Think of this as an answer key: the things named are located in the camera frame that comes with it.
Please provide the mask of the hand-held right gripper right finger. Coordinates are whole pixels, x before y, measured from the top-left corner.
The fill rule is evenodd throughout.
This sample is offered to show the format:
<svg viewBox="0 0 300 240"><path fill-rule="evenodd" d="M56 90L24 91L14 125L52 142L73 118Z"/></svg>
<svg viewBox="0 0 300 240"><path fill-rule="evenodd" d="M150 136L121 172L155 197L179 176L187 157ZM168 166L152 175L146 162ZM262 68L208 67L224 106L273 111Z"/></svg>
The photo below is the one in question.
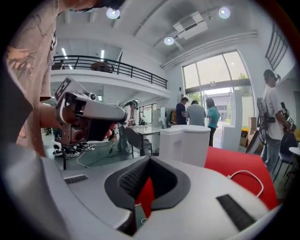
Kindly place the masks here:
<svg viewBox="0 0 300 240"><path fill-rule="evenodd" d="M280 210L268 210L254 194L214 170L175 160L166 163L190 178L190 191L175 207L153 211L135 234L137 240L252 240ZM223 195L230 195L255 222L239 231L217 200Z"/></svg>

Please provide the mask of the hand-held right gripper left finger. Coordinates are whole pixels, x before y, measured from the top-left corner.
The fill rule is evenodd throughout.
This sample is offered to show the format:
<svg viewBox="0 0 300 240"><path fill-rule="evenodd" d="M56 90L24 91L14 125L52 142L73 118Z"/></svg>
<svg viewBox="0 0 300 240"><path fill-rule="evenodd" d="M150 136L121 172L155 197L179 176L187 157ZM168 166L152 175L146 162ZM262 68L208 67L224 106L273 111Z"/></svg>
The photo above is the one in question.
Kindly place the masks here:
<svg viewBox="0 0 300 240"><path fill-rule="evenodd" d="M149 236L150 221L136 231L135 201L119 175L145 167L148 157L61 173L40 160L40 223L49 236Z"/></svg>

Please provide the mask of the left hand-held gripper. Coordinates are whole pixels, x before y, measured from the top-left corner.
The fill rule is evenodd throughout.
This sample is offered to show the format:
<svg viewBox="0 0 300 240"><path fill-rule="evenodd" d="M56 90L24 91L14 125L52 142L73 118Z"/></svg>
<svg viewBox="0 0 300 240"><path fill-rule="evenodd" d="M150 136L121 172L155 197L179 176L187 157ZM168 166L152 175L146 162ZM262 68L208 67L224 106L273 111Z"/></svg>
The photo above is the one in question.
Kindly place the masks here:
<svg viewBox="0 0 300 240"><path fill-rule="evenodd" d="M61 143L102 141L109 127L124 122L127 113L123 108L97 101L79 82L66 77L55 92L55 116L61 124Z"/></svg>

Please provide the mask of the person's left hand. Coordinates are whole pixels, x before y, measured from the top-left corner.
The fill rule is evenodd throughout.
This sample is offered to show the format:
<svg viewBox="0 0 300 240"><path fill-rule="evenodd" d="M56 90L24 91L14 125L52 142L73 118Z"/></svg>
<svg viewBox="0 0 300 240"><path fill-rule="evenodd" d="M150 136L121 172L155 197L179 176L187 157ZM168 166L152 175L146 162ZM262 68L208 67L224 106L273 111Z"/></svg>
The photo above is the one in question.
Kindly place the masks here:
<svg viewBox="0 0 300 240"><path fill-rule="evenodd" d="M110 137L111 137L112 135L114 135L114 130L115 130L115 128L116 128L116 123L113 123L113 124L109 127L109 129L107 130L106 135L105 135L105 137L104 137L104 140L110 139Z"/></svg>

